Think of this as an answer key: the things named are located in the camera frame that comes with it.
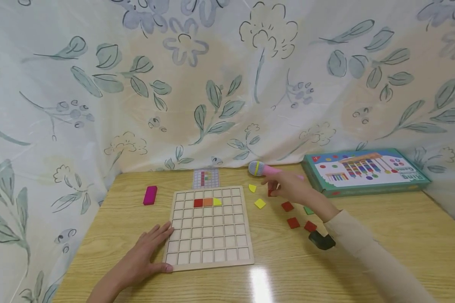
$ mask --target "fabric backdrop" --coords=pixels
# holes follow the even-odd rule
[[[121,172],[377,147],[455,218],[455,0],[0,0],[0,302],[51,301]]]

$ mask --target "beige sleeve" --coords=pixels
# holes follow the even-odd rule
[[[324,225],[336,246],[359,261],[385,302],[436,302],[415,276],[375,241],[371,232],[347,211],[341,211]]]

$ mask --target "magenta wooden block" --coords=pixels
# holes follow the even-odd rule
[[[152,205],[155,203],[155,196],[157,195],[157,187],[149,186],[143,198],[143,205]]]

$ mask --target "table surface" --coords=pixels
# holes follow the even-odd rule
[[[300,165],[279,168],[303,173]],[[301,205],[286,213],[282,198],[246,168],[219,170],[221,186],[242,185],[255,264],[157,275],[123,291],[116,302],[381,302],[360,268],[340,248],[317,249],[296,216],[324,227]],[[125,173],[117,176],[84,238],[54,302],[85,302],[97,281],[134,245],[138,236],[169,219],[172,194],[192,188],[193,172]],[[249,184],[258,185],[255,193]],[[142,204],[145,188],[157,185],[154,205]],[[262,198],[267,205],[253,204]],[[455,302],[455,222],[422,192],[332,199],[369,227],[439,302]],[[163,249],[155,261],[161,262]]]

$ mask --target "child's hand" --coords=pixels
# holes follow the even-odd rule
[[[170,222],[160,227],[158,224],[148,233],[139,236],[135,246],[110,270],[107,275],[115,279],[123,290],[145,280],[158,272],[172,272],[172,265],[152,263],[150,258],[157,247],[163,243],[174,229]]]
[[[272,190],[274,197],[283,197],[293,203],[310,207],[310,198],[321,195],[314,190],[310,183],[300,179],[292,172],[279,172],[275,175],[266,176],[261,184],[268,183],[268,189]]]

